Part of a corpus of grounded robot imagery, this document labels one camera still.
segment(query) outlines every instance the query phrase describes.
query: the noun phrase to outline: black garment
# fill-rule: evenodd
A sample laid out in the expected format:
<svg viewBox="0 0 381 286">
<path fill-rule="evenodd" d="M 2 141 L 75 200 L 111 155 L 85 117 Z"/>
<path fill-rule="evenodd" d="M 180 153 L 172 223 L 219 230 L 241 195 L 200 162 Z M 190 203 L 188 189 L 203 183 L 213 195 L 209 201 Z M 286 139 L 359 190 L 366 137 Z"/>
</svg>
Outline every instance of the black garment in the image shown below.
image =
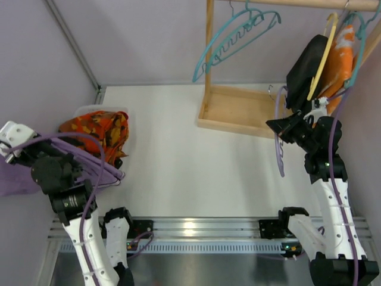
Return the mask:
<svg viewBox="0 0 381 286">
<path fill-rule="evenodd" d="M 286 106 L 291 108 L 292 112 L 298 110 L 304 111 L 307 96 L 310 92 L 312 78 L 316 75 L 317 69 L 323 58 L 328 38 L 317 35 L 308 43 L 298 61 L 287 74 L 287 100 Z M 313 99 L 316 98 L 321 91 L 321 82 L 317 84 Z"/>
</svg>

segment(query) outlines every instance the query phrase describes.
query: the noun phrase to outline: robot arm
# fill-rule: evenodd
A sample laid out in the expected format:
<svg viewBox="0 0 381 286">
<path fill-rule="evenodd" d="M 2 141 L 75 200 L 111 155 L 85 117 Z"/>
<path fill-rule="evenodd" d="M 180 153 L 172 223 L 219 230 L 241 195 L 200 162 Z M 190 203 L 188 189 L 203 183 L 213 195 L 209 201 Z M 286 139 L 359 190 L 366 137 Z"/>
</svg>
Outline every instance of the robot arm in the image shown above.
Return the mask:
<svg viewBox="0 0 381 286">
<path fill-rule="evenodd" d="M 348 236 L 350 232 L 358 259 L 357 285 L 369 285 L 378 276 L 379 267 L 377 262 L 368 261 L 354 227 L 348 201 L 348 176 L 344 162 L 336 154 L 341 138 L 341 123 L 338 122 L 331 146 L 336 192 L 330 178 L 328 160 L 333 118 L 326 116 L 324 100 L 315 100 L 311 104 L 317 108 L 312 108 L 307 115 L 298 111 L 284 119 L 269 120 L 267 124 L 286 143 L 296 142 L 306 151 L 305 169 L 318 198 L 325 227 L 324 236 L 316 230 L 304 209 L 290 212 L 289 209 L 292 208 L 284 208 L 280 212 L 279 221 L 283 222 L 282 227 L 294 234 L 303 246 L 311 260 L 313 283 L 319 286 L 352 285 L 355 257 Z"/>
<path fill-rule="evenodd" d="M 134 285 L 127 265 L 126 239 L 133 223 L 125 208 L 110 210 L 105 215 L 106 247 L 99 228 L 98 209 L 91 204 L 80 242 L 80 220 L 92 193 L 90 180 L 80 181 L 81 166 L 72 154 L 62 153 L 49 141 L 35 143 L 21 150 L 7 153 L 6 149 L 39 136 L 26 125 L 8 122 L 0 130 L 0 154 L 9 164 L 31 167 L 33 180 L 49 196 L 52 209 L 68 233 L 76 250 L 86 286 Z M 84 250 L 88 254 L 86 261 Z"/>
</svg>

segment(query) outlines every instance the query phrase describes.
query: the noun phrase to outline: wooden clothes rack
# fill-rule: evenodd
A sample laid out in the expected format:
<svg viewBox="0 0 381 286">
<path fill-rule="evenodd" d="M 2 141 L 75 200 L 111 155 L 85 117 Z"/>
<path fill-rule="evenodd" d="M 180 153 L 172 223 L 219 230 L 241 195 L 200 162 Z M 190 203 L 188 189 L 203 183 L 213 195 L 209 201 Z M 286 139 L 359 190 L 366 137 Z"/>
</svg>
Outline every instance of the wooden clothes rack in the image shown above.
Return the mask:
<svg viewBox="0 0 381 286">
<path fill-rule="evenodd" d="M 206 45 L 213 36 L 214 1 L 207 0 Z M 313 8 L 376 11 L 379 0 L 249 0 L 251 3 L 290 5 Z M 381 20 L 367 37 L 361 65 L 381 41 Z M 212 48 L 206 54 L 208 63 Z M 275 101 L 267 92 L 211 84 L 211 70 L 205 75 L 205 94 L 198 116 L 202 128 L 274 138 L 266 121 L 274 119 Z"/>
</svg>

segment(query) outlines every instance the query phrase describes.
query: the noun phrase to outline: blue hanger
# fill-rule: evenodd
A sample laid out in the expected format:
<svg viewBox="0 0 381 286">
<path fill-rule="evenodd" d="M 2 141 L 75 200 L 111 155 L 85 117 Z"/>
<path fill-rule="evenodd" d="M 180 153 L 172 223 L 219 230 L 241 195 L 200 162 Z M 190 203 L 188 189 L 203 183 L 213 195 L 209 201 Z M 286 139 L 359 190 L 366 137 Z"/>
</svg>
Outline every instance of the blue hanger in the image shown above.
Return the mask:
<svg viewBox="0 0 381 286">
<path fill-rule="evenodd" d="M 358 52 L 356 66 L 353 69 L 351 78 L 346 80 L 344 83 L 345 89 L 352 87 L 356 81 L 358 70 L 360 69 L 361 62 L 363 61 L 363 54 L 364 54 L 364 50 L 365 50 L 365 40 L 366 40 L 366 28 L 368 27 L 370 22 L 372 22 L 374 19 L 376 19 L 376 17 L 380 13 L 380 10 L 381 10 L 381 0 L 379 1 L 379 6 L 378 6 L 377 11 L 375 12 L 374 16 L 371 19 L 369 19 L 366 23 L 364 21 L 363 16 L 358 12 L 350 13 L 344 19 L 344 23 L 347 26 L 347 25 L 350 25 L 353 23 L 355 16 L 358 17 L 358 19 L 360 21 L 360 27 L 358 28 L 358 31 L 356 32 L 355 36 L 358 40 L 361 41 L 360 51 Z"/>
<path fill-rule="evenodd" d="M 212 56 L 210 57 L 210 60 L 208 63 L 203 63 L 209 49 L 211 49 L 212 44 L 218 39 L 218 37 L 224 32 L 224 30 L 238 17 L 248 14 L 249 19 L 242 23 L 239 27 L 237 27 L 232 33 L 230 33 L 220 44 L 219 46 L 214 50 Z M 253 27 L 259 25 L 265 20 L 265 15 L 267 14 L 274 14 L 273 18 L 271 19 L 270 24 L 267 26 L 265 31 L 261 32 L 259 35 L 256 35 L 254 38 L 250 39 L 249 41 L 242 44 L 238 49 L 228 53 L 229 49 L 234 46 L 239 39 L 242 39 L 245 35 L 248 34 L 252 30 Z M 224 24 L 224 26 L 221 27 L 220 30 L 214 35 L 208 46 L 206 47 L 205 51 L 202 53 L 200 60 L 198 61 L 196 65 L 195 72 L 193 74 L 193 82 L 196 82 L 204 73 L 209 73 L 211 66 L 216 66 L 220 63 L 222 63 L 224 60 L 228 59 L 235 53 L 242 50 L 244 47 L 249 45 L 254 40 L 258 39 L 261 35 L 265 34 L 267 31 L 269 31 L 271 28 L 273 28 L 277 23 L 281 23 L 281 18 L 278 12 L 276 11 L 266 11 L 262 12 L 259 9 L 256 8 L 249 8 L 249 0 L 246 0 L 245 9 L 241 12 L 235 14 L 230 18 L 228 22 Z"/>
</svg>

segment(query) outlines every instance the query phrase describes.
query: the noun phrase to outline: orange floral fabric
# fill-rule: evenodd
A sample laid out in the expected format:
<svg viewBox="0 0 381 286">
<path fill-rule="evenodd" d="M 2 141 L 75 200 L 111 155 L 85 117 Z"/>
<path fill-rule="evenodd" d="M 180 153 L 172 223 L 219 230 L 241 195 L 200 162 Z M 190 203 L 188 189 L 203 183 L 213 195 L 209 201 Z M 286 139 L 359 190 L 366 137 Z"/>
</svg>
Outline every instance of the orange floral fabric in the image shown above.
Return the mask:
<svg viewBox="0 0 381 286">
<path fill-rule="evenodd" d="M 105 151 L 105 161 L 115 166 L 115 160 L 125 157 L 121 150 L 129 137 L 128 115 L 125 112 L 96 111 L 88 113 L 60 126 L 60 132 L 79 132 L 96 138 Z M 79 148 L 100 158 L 98 146 L 90 139 L 75 138 L 83 145 Z"/>
<path fill-rule="evenodd" d="M 321 74 L 323 87 L 319 97 L 334 96 L 344 82 L 352 76 L 353 44 L 355 32 L 352 25 L 346 26 L 332 43 L 326 65 Z M 335 98 L 327 106 L 328 115 L 331 115 L 339 105 L 341 98 Z"/>
</svg>

